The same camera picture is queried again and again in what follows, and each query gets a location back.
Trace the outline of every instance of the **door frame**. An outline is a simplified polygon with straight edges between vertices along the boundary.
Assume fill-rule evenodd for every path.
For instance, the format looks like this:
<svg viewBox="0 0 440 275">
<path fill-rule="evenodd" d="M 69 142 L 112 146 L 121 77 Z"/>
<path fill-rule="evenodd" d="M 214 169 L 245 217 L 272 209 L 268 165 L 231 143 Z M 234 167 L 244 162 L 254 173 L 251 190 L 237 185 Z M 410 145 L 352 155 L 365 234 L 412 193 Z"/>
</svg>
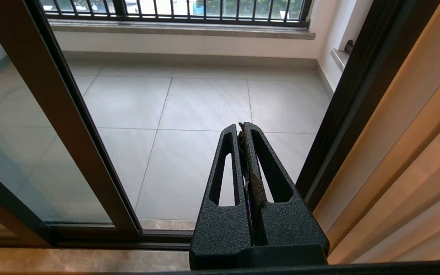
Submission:
<svg viewBox="0 0 440 275">
<path fill-rule="evenodd" d="M 296 183 L 312 210 L 439 2 L 374 0 Z M 38 0 L 0 5 L 0 43 L 115 225 L 49 226 L 52 237 L 46 243 L 60 248 L 189 249 L 191 230 L 141 228 Z M 0 188 L 0 197 L 6 192 Z M 37 223 L 26 219 L 32 211 L 18 199 L 3 207 L 16 205 L 26 214 L 8 211 L 10 215 L 38 232 Z"/>
</svg>

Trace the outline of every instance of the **tiled floor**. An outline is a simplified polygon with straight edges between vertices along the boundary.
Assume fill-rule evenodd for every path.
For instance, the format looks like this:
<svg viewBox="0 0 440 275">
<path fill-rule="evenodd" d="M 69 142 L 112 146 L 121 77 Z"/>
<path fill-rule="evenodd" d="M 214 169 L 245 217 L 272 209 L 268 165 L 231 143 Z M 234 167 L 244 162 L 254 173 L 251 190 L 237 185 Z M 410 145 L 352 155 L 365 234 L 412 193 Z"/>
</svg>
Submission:
<svg viewBox="0 0 440 275">
<path fill-rule="evenodd" d="M 136 206 L 138 218 L 145 220 L 196 220 L 220 131 L 232 123 L 249 121 L 261 127 L 295 181 L 329 103 L 315 71 L 307 68 L 69 63 L 129 200 Z M 14 76 L 5 73 L 6 82 L 13 81 Z M 2 93 L 10 89 L 0 87 Z M 40 215 L 45 216 L 47 211 L 51 219 L 79 220 L 82 213 L 70 207 L 92 205 L 100 209 L 79 171 L 70 171 L 77 169 L 72 159 L 60 158 L 62 164 L 70 162 L 64 169 L 67 172 L 46 165 L 45 161 L 50 163 L 49 154 L 57 154 L 52 150 L 63 145 L 41 117 L 38 105 L 34 107 L 33 97 L 18 101 L 21 106 L 10 99 L 0 103 L 0 127 L 14 127 L 17 122 L 31 126 L 26 134 L 40 129 L 38 135 L 43 137 L 44 129 L 50 132 L 38 142 L 25 140 L 25 134 L 18 138 L 13 137 L 16 133 L 3 134 L 16 142 L 7 151 L 26 148 L 14 152 L 12 158 L 25 164 L 19 166 L 19 180 L 12 183 L 13 190 L 25 192 L 29 179 L 44 182 L 43 178 L 52 176 L 51 183 L 45 183 L 51 187 L 39 190 L 46 198 L 53 198 L 52 206 L 61 210 L 52 212 L 49 205 L 40 209 Z M 24 108 L 30 105 L 27 101 L 32 101 L 31 108 Z M 72 177 L 79 182 L 75 193 Z M 59 195 L 70 194 L 74 204 L 64 207 L 58 202 Z M 222 188 L 220 204 L 233 204 L 232 184 Z M 96 221 L 107 219 L 102 209 L 87 214 Z"/>
</svg>

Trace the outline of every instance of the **metal railing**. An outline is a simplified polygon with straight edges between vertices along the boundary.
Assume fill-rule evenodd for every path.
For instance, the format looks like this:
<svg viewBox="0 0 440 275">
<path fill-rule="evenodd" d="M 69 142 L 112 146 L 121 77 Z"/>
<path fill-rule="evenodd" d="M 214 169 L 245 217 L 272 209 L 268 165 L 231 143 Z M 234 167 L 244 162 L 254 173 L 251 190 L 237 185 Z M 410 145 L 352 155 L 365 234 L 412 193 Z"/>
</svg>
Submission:
<svg viewBox="0 0 440 275">
<path fill-rule="evenodd" d="M 307 27 L 311 0 L 40 0 L 47 18 Z"/>
</svg>

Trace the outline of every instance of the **window sill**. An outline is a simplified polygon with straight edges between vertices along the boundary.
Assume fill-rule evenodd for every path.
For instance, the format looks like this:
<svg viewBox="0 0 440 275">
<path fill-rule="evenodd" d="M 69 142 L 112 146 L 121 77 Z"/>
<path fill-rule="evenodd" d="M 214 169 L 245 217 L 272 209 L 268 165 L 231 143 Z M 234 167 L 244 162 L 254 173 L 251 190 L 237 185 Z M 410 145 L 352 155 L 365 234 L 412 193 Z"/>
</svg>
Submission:
<svg viewBox="0 0 440 275">
<path fill-rule="evenodd" d="M 332 56 L 334 59 L 337 67 L 339 67 L 341 71 L 344 71 L 347 61 L 349 60 L 349 54 L 347 52 L 343 52 L 342 50 L 332 49 L 330 51 L 330 56 Z"/>
<path fill-rule="evenodd" d="M 313 40 L 307 28 L 272 26 L 234 26 L 222 24 L 151 23 L 96 20 L 49 19 L 54 31 L 204 35 Z"/>
</svg>

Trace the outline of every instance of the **beige curtain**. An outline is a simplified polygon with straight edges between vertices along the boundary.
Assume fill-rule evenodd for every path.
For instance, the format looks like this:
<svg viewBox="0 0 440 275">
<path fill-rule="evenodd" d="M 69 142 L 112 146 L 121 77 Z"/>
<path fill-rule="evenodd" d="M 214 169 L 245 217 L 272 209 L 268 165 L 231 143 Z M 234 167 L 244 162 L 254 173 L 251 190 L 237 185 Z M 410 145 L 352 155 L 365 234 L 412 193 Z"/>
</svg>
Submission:
<svg viewBox="0 0 440 275">
<path fill-rule="evenodd" d="M 440 5 L 314 215 L 330 264 L 440 259 Z"/>
</svg>

